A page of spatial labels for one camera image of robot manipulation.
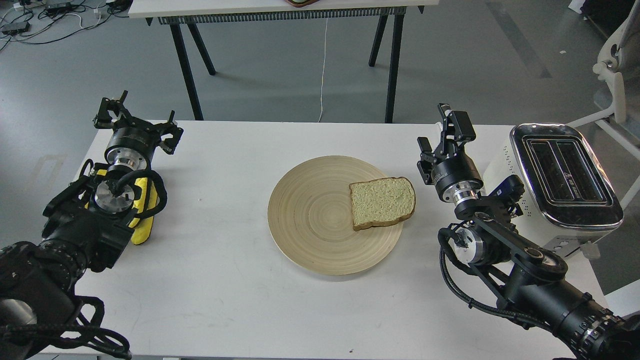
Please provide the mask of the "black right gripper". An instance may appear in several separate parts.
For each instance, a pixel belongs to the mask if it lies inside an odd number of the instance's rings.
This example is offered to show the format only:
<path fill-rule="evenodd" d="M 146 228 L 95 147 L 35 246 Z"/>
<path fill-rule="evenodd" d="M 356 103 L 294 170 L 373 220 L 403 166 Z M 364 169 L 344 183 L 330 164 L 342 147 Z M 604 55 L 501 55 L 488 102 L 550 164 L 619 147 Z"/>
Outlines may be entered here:
<path fill-rule="evenodd" d="M 435 186 L 441 201 L 457 203 L 455 196 L 460 192 L 476 193 L 483 188 L 480 173 L 463 147 L 475 141 L 477 134 L 467 112 L 455 111 L 449 104 L 438 104 L 438 110 L 442 117 L 441 144 L 432 150 L 427 137 L 417 138 L 418 171 L 425 185 Z"/>

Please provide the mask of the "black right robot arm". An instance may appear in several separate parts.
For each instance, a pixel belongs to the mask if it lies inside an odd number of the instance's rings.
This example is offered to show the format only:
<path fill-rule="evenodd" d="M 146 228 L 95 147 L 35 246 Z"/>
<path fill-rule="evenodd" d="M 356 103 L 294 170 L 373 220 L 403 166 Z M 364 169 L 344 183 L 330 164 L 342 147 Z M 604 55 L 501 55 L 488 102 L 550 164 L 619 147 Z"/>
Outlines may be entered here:
<path fill-rule="evenodd" d="M 578 360 L 637 360 L 639 317 L 623 319 L 566 281 L 569 265 L 557 253 L 520 235 L 525 188 L 510 175 L 490 194 L 466 144 L 476 139 L 468 114 L 439 103 L 440 141 L 418 137 L 417 168 L 439 199 L 455 206 L 458 223 L 438 231 L 439 268 L 446 287 L 478 309 L 558 338 Z"/>

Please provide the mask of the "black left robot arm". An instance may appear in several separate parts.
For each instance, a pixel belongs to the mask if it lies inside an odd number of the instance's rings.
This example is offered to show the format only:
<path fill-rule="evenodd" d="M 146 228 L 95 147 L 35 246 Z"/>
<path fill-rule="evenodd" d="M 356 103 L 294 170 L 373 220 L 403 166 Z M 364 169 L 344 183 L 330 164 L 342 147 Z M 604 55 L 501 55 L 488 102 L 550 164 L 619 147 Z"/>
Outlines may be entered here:
<path fill-rule="evenodd" d="M 76 294 L 86 271 L 112 268 L 130 243 L 146 241 L 168 194 L 151 164 L 172 155 L 183 134 L 171 112 L 151 123 L 126 109 L 127 96 L 103 98 L 93 125 L 112 131 L 105 162 L 88 159 L 74 182 L 43 210 L 42 241 L 1 250 L 1 358 L 26 360 L 46 347 L 90 349 L 130 360 L 130 342 L 102 327 L 105 304 Z"/>

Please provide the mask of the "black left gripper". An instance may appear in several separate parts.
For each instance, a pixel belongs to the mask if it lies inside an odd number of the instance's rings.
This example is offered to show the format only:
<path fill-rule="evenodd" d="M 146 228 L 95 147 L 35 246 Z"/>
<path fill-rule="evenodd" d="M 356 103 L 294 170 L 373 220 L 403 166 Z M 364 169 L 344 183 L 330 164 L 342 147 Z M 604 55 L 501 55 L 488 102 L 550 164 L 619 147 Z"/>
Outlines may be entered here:
<path fill-rule="evenodd" d="M 124 106 L 127 95 L 128 91 L 124 90 L 119 98 L 103 97 L 93 118 L 93 127 L 113 130 L 104 153 L 110 166 L 124 166 L 132 171 L 151 169 L 156 148 L 173 155 L 184 130 L 174 121 L 175 111 L 170 111 L 163 123 L 131 121 L 131 114 Z"/>

